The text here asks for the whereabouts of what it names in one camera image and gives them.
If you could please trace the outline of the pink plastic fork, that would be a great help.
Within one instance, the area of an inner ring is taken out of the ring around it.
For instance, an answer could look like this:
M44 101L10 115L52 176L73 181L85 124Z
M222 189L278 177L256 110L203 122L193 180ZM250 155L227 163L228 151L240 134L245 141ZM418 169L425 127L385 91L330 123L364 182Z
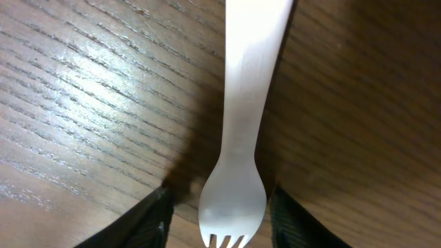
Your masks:
M260 227L267 197L255 149L267 93L293 0L225 2L225 91L218 161L198 205L203 243L244 247Z

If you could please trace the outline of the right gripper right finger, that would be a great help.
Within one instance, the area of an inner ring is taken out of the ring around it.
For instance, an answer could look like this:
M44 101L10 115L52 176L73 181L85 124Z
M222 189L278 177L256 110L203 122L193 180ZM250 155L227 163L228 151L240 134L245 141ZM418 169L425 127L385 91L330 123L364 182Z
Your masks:
M270 204L273 248L351 248L281 187Z

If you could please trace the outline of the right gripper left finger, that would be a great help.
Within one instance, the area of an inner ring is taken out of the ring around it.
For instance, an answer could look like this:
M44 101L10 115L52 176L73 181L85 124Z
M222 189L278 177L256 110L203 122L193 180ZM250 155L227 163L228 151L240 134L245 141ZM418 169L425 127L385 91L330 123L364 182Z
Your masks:
M158 187L75 248L165 248L173 213L174 195Z

